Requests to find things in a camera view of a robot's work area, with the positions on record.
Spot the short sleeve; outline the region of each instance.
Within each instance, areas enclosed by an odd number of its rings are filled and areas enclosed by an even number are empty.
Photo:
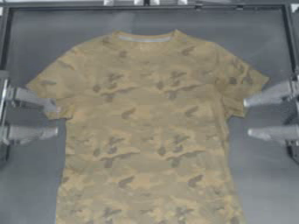
[[[74,110],[71,98],[87,87],[83,51],[76,46],[71,48],[48,65],[27,87],[42,98],[52,98],[56,101],[60,112],[47,114],[51,119],[71,118]]]
[[[215,44],[218,66],[215,87],[222,95],[226,117],[246,115],[243,99],[262,90],[268,78],[222,46]]]

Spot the metal clamp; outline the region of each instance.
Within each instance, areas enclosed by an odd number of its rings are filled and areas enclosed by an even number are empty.
[[[188,5],[188,0],[178,0],[179,5]]]
[[[291,12],[297,13],[299,9],[299,3],[291,3]]]
[[[255,107],[260,105],[279,104],[282,102],[297,100],[299,95],[299,82],[295,76],[294,80],[283,81],[262,91],[259,94],[254,94],[244,99],[244,107]],[[266,141],[277,141],[281,144],[299,144],[299,126],[274,126],[250,129],[247,134],[251,137],[263,139]]]
[[[44,112],[59,112],[52,99],[39,98],[27,89],[10,85],[8,72],[0,71],[0,146],[11,144],[27,144],[36,139],[48,139],[58,136],[58,127],[24,127],[6,123],[6,105],[11,102],[15,107],[38,108]]]
[[[144,1],[143,0],[104,0],[103,5],[104,6],[128,6],[128,5],[143,5]]]
[[[58,136],[58,127],[24,127],[10,125],[0,128],[0,144],[28,144],[34,140],[44,140]]]

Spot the metal frame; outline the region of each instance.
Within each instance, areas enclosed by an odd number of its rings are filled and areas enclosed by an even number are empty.
[[[143,5],[136,5],[136,0],[120,2],[119,0],[107,0],[100,2],[59,2],[59,3],[3,3],[4,8],[2,29],[0,29],[0,70],[6,70],[7,53],[10,47],[10,36],[12,27],[12,18],[15,11],[282,11],[282,19],[285,22],[285,34],[290,52],[293,74],[290,78],[299,77],[299,56],[298,46],[295,42],[295,26],[293,19],[293,9],[289,3],[259,3],[259,4],[210,4],[198,3],[196,0],[190,0],[188,4],[180,0],[158,1],[159,5],[154,4],[152,0],[144,0]]]

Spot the camouflage pattern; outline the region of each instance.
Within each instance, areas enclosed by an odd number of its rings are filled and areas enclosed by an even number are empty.
[[[28,85],[58,101],[48,117],[68,119],[56,223],[246,223],[227,119],[244,115],[242,100],[266,82],[219,45],[180,31],[116,31],[75,46]]]

